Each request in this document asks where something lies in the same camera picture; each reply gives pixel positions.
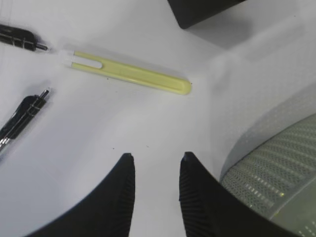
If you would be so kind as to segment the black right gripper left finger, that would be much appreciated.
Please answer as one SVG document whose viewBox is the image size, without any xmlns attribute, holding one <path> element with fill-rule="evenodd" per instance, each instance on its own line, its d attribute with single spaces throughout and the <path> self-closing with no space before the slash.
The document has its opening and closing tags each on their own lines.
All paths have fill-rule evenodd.
<svg viewBox="0 0 316 237">
<path fill-rule="evenodd" d="M 135 165 L 125 153 L 82 201 L 32 237 L 127 237 L 135 203 Z"/>
</svg>

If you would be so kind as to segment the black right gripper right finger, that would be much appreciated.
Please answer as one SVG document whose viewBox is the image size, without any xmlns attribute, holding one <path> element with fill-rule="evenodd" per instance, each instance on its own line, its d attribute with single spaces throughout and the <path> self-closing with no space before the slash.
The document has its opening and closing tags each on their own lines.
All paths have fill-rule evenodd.
<svg viewBox="0 0 316 237">
<path fill-rule="evenodd" d="M 193 152 L 180 162 L 179 202 L 188 237 L 298 237 L 234 197 Z"/>
</svg>

